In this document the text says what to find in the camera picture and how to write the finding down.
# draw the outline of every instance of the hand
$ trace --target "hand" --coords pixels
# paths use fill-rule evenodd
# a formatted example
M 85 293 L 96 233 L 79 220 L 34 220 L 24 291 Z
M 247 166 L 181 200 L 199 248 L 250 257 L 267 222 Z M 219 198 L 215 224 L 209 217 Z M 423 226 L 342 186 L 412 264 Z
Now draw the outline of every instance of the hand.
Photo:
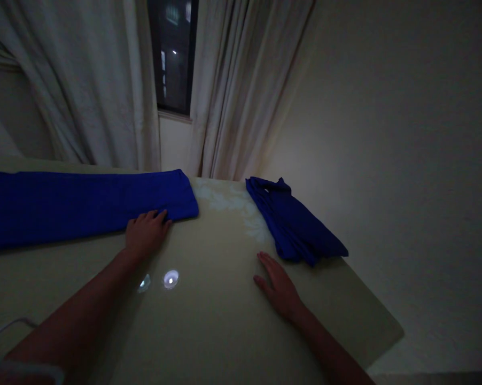
M 131 219 L 125 232 L 125 250 L 138 258 L 146 258 L 158 250 L 166 238 L 172 221 L 163 224 L 167 211 L 159 213 L 157 210 L 140 214 L 137 219 Z
M 257 257 L 266 268 L 273 287 L 268 285 L 264 278 L 258 275 L 254 275 L 253 280 L 266 294 L 270 304 L 277 313 L 288 321 L 295 322 L 307 308 L 301 301 L 293 282 L 284 268 L 269 254 L 259 252 Z

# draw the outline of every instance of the forearm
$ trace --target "forearm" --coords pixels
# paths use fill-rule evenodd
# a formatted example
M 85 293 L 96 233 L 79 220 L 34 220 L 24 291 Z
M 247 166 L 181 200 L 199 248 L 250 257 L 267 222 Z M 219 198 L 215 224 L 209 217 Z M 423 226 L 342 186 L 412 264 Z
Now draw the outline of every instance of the forearm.
M 122 250 L 100 273 L 23 339 L 5 360 L 59 366 L 69 371 L 92 344 L 139 258 Z M 15 378 L 0 371 L 0 383 L 40 383 L 41 377 Z
M 367 373 L 332 337 L 309 309 L 304 306 L 293 317 L 292 323 L 307 341 L 330 383 L 335 385 L 374 385 Z

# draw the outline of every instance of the white curtain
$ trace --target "white curtain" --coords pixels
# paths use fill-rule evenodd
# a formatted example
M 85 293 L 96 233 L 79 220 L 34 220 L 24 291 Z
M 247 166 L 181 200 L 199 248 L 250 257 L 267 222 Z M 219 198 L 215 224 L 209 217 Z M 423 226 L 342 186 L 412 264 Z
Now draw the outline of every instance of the white curtain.
M 240 180 L 257 168 L 314 0 L 210 0 L 188 172 Z
M 0 0 L 0 42 L 29 79 L 58 159 L 160 170 L 145 0 Z

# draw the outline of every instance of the beige table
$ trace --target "beige table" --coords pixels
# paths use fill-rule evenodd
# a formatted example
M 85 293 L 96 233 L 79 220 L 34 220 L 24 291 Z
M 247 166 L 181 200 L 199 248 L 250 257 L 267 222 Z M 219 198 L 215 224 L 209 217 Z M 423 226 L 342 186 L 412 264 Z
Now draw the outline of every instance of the beige table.
M 0 171 L 133 172 L 21 158 L 0 159 Z M 174 225 L 159 255 L 133 281 L 139 287 L 149 274 L 146 291 L 126 292 L 125 304 L 104 325 L 98 358 L 87 360 L 74 381 L 322 383 L 304 342 L 252 281 L 253 274 L 265 274 L 256 253 L 276 253 L 244 183 L 192 178 L 191 185 L 200 216 Z M 19 316 L 42 321 L 123 242 L 123 234 L 113 234 L 0 252 L 0 325 Z M 303 301 L 362 366 L 403 335 L 342 259 L 324 260 L 314 269 L 283 265 Z M 180 274 L 171 290 L 162 282 L 169 270 Z M 0 355 L 27 332 L 14 326 L 2 335 Z

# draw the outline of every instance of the blue towel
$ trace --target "blue towel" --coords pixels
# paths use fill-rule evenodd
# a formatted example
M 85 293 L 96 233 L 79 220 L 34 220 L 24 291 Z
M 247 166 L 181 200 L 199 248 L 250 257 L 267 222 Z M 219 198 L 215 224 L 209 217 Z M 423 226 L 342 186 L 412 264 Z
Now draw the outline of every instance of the blue towel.
M 283 259 L 304 259 L 314 266 L 321 257 L 347 257 L 348 250 L 318 218 L 291 195 L 291 187 L 280 178 L 273 183 L 251 177 L 246 190 L 262 213 Z
M 116 232 L 150 210 L 198 215 L 181 170 L 132 175 L 0 173 L 0 249 Z

